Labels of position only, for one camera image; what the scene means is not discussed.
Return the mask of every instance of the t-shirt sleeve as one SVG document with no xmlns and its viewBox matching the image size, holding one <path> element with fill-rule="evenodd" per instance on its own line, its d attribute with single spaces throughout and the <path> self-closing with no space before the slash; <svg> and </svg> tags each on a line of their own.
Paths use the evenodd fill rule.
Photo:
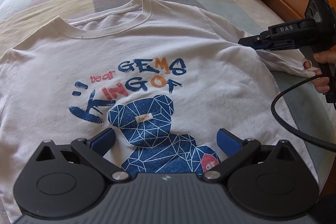
<svg viewBox="0 0 336 224">
<path fill-rule="evenodd" d="M 203 9 L 200 9 L 200 11 L 207 18 L 213 31 L 229 42 L 238 43 L 240 38 L 252 36 L 252 34 L 237 28 L 219 15 Z M 299 50 L 272 52 L 256 50 L 256 52 L 269 70 L 284 71 L 292 75 L 303 77 L 315 76 L 315 73 L 312 71 L 315 68 L 307 70 L 303 67 L 304 56 Z"/>
<path fill-rule="evenodd" d="M 2 114 L 11 90 L 12 71 L 11 50 L 0 58 L 0 126 Z"/>
</svg>

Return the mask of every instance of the orange letter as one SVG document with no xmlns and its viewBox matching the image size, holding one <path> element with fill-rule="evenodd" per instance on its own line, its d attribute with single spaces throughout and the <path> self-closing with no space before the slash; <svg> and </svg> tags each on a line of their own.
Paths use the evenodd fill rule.
<svg viewBox="0 0 336 224">
<path fill-rule="evenodd" d="M 159 80 L 161 82 L 161 85 L 158 85 L 157 83 L 155 83 L 155 80 Z M 160 75 L 155 75 L 152 79 L 151 79 L 151 84 L 153 87 L 156 88 L 163 88 L 165 85 L 167 85 L 167 81 L 165 78 L 163 78 Z"/>
<path fill-rule="evenodd" d="M 160 66 L 161 69 L 165 69 L 165 74 L 170 74 L 169 66 L 167 63 L 167 59 L 164 57 L 162 61 L 159 58 L 155 58 L 155 67 L 158 68 Z"/>
</svg>

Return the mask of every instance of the human hand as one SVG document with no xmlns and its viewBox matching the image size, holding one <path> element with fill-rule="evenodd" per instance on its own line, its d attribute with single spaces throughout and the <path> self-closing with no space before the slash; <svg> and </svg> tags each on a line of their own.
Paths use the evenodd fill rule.
<svg viewBox="0 0 336 224">
<path fill-rule="evenodd" d="M 319 52 L 314 54 L 314 59 L 318 63 L 331 63 L 336 65 L 336 52 L 335 51 L 324 51 L 324 52 Z M 310 69 L 311 68 L 311 62 L 310 61 L 305 61 L 303 63 L 303 66 L 305 69 Z M 322 71 L 321 69 L 317 69 L 314 71 L 315 75 L 321 75 Z M 319 93 L 325 93 L 329 91 L 329 78 L 328 77 L 321 77 L 318 79 L 315 79 L 311 82 L 314 86 L 317 92 Z"/>
</svg>

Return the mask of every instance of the printed graphic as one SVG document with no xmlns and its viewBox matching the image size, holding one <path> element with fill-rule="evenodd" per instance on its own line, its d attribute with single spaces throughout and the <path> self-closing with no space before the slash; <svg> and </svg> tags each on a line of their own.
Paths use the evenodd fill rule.
<svg viewBox="0 0 336 224">
<path fill-rule="evenodd" d="M 116 105 L 109 110 L 109 122 L 136 146 L 122 164 L 130 175 L 139 172 L 200 175 L 219 164 L 218 156 L 208 146 L 197 146 L 188 134 L 170 133 L 173 113 L 173 101 L 166 95 Z"/>
<path fill-rule="evenodd" d="M 75 87 L 82 88 L 82 89 L 88 89 L 88 86 L 86 84 L 81 83 L 79 81 L 77 81 L 75 83 Z M 100 110 L 97 109 L 97 107 L 99 107 L 99 106 L 112 106 L 116 103 L 116 101 L 115 100 L 112 100 L 112 101 L 95 100 L 94 99 L 95 93 L 96 93 L 96 90 L 93 90 L 90 93 L 90 97 L 89 97 L 89 100 L 87 102 L 86 110 L 83 110 L 78 106 L 70 106 L 69 107 L 70 112 L 80 119 L 83 119 L 83 120 L 86 120 L 86 121 L 89 121 L 89 122 L 103 123 L 104 122 L 103 119 L 101 117 L 97 116 L 97 115 L 91 114 L 90 110 L 93 109 L 93 110 L 99 112 L 100 114 L 103 114 Z M 80 91 L 76 91 L 76 90 L 72 92 L 72 95 L 75 95 L 75 96 L 80 96 L 81 94 L 82 93 Z"/>
<path fill-rule="evenodd" d="M 163 57 L 162 59 L 156 57 L 155 68 L 149 65 L 150 62 L 153 62 L 154 66 L 153 59 L 134 59 L 132 63 L 130 61 L 124 61 L 121 62 L 118 66 L 118 73 L 122 74 L 134 70 L 138 70 L 139 73 L 144 71 L 154 73 L 154 76 L 148 75 L 147 73 L 146 77 L 148 76 L 151 77 L 151 79 L 147 78 L 148 80 L 145 80 L 143 77 L 137 76 L 128 79 L 124 84 L 122 84 L 119 81 L 116 83 L 113 83 L 113 81 L 112 83 L 110 81 L 107 81 L 113 79 L 113 76 L 116 74 L 116 70 L 109 70 L 108 72 L 106 70 L 104 73 L 100 72 L 98 75 L 90 75 L 89 79 L 92 84 L 97 85 L 97 83 L 102 82 L 101 84 L 103 85 L 101 87 L 98 87 L 99 88 L 98 91 L 100 91 L 101 89 L 102 94 L 104 95 L 104 97 L 106 97 L 107 100 L 94 99 L 94 96 L 96 95 L 96 90 L 93 89 L 93 91 L 89 96 L 89 100 L 85 110 L 81 109 L 78 106 L 70 106 L 68 107 L 68 109 L 73 115 L 75 115 L 80 119 L 83 119 L 88 122 L 103 123 L 104 122 L 103 118 L 98 115 L 90 113 L 90 110 L 93 109 L 104 116 L 106 115 L 106 112 L 103 113 L 101 110 L 98 110 L 97 107 L 115 105 L 116 101 L 114 99 L 117 99 L 119 96 L 128 96 L 129 92 L 137 92 L 139 90 L 143 90 L 146 92 L 148 90 L 147 86 L 149 85 L 158 89 L 167 86 L 170 94 L 173 93 L 174 87 L 182 87 L 181 83 L 172 79 L 166 80 L 166 78 L 157 74 L 160 72 L 162 73 L 162 71 L 160 70 L 164 70 L 164 73 L 166 75 L 169 75 L 170 73 L 172 73 L 175 76 L 186 74 L 187 72 L 186 65 L 182 58 L 177 58 L 170 65 L 168 65 L 167 59 L 165 57 Z M 79 81 L 75 82 L 75 87 L 85 90 L 89 88 L 88 85 Z M 72 92 L 72 95 L 81 96 L 82 92 L 74 90 Z"/>
</svg>

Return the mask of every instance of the fingernail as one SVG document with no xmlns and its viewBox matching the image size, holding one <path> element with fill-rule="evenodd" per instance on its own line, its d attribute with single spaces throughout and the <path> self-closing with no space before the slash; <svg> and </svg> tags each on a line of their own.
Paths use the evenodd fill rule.
<svg viewBox="0 0 336 224">
<path fill-rule="evenodd" d="M 304 66 L 305 69 L 310 69 L 311 68 L 311 62 L 310 61 L 305 61 L 303 63 L 303 66 Z"/>
</svg>

